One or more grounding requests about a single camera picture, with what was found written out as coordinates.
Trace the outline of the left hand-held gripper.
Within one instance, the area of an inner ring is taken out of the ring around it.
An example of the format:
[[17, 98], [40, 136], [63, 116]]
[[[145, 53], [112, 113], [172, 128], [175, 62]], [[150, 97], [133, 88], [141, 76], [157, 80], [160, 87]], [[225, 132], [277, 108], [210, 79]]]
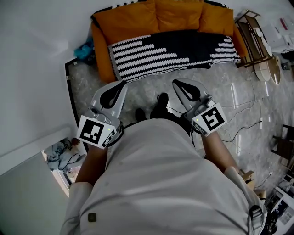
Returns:
[[93, 107], [89, 107], [80, 117], [77, 132], [79, 140], [101, 149], [115, 143], [121, 132], [122, 122], [118, 118], [127, 89], [125, 81], [116, 81], [96, 91], [91, 101]]

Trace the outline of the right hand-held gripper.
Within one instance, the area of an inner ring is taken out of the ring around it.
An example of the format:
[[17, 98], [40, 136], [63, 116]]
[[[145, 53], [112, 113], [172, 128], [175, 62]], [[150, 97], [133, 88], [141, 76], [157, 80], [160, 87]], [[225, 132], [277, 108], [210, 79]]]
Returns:
[[[187, 119], [191, 121], [194, 131], [208, 136], [227, 123], [220, 103], [216, 103], [212, 96], [207, 96], [207, 90], [200, 82], [176, 79], [172, 85], [181, 104], [189, 111]], [[193, 107], [197, 101], [202, 102]]]

